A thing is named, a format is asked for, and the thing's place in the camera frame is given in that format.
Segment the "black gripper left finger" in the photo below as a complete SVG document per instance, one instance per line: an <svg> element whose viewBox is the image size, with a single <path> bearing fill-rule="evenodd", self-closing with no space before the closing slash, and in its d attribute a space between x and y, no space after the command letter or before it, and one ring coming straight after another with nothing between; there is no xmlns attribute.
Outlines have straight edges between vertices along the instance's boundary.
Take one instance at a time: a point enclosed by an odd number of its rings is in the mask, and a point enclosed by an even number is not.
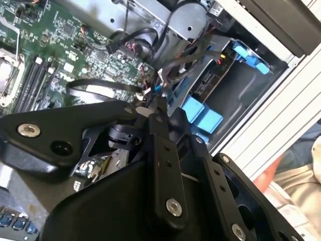
<svg viewBox="0 0 321 241"><path fill-rule="evenodd" d="M1 118L1 161L39 178L65 180L79 164L117 150L147 164L147 215L152 225L183 229L187 204L163 98L154 101L148 116L114 100Z"/></svg>

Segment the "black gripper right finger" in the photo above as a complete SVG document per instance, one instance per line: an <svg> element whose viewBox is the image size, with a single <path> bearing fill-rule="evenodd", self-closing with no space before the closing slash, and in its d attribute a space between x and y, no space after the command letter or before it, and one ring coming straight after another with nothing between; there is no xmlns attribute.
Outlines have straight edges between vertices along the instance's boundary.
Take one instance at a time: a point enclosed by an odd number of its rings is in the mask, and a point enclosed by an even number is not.
<svg viewBox="0 0 321 241"><path fill-rule="evenodd" d="M181 108L170 117L170 137L178 144L182 173L198 180L205 207L197 211L216 240L303 239L229 156L210 155Z"/></svg>

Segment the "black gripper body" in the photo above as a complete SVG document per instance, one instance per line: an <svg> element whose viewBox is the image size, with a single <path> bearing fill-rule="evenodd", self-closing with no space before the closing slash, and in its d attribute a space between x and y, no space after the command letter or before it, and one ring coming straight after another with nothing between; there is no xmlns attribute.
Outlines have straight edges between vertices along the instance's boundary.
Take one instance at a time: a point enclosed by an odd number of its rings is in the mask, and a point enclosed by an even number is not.
<svg viewBox="0 0 321 241"><path fill-rule="evenodd" d="M235 189L189 124L153 134L147 154L60 202L42 240L250 240Z"/></svg>

